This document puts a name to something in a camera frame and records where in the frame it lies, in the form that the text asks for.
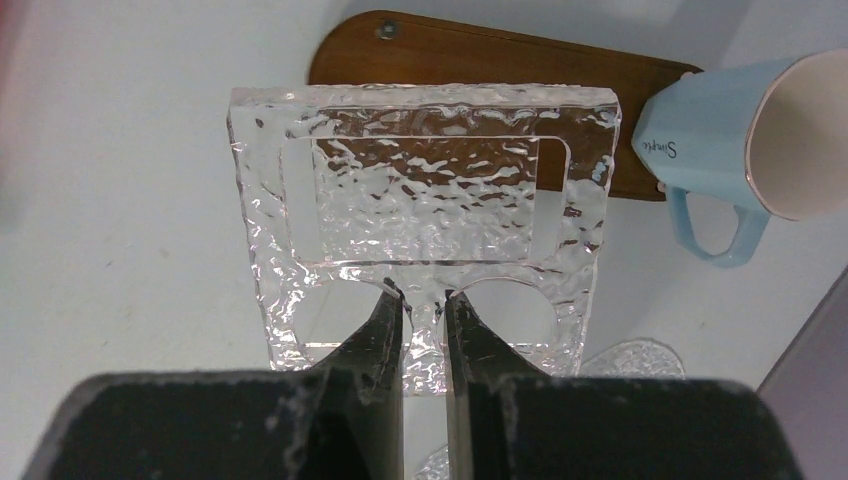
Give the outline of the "clear acrylic holder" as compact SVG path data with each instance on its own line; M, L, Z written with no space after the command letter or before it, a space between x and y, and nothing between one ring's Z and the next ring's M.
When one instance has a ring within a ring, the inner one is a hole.
M303 303L332 282L392 282L411 339L404 391L446 391L447 291L511 281L551 305L520 353L578 372L621 107L563 84L309 85L232 90L227 128L270 365L316 359Z

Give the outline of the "light blue mug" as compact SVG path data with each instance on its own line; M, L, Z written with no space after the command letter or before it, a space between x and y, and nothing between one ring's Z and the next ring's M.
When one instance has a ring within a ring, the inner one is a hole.
M847 52L683 76L646 102L631 144L665 188L678 243L712 265L743 265L770 219L801 221L847 201ZM692 193L733 206L724 251L698 244Z

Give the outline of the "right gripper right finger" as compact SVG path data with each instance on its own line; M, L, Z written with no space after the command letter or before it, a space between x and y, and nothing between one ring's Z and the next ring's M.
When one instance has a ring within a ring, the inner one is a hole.
M444 306L454 479L799 479L766 404L726 380L554 377Z

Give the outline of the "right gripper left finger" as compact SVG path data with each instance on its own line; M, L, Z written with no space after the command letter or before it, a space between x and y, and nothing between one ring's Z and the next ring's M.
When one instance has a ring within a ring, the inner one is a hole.
M57 409L27 479L399 479L405 299L298 371L110 373Z

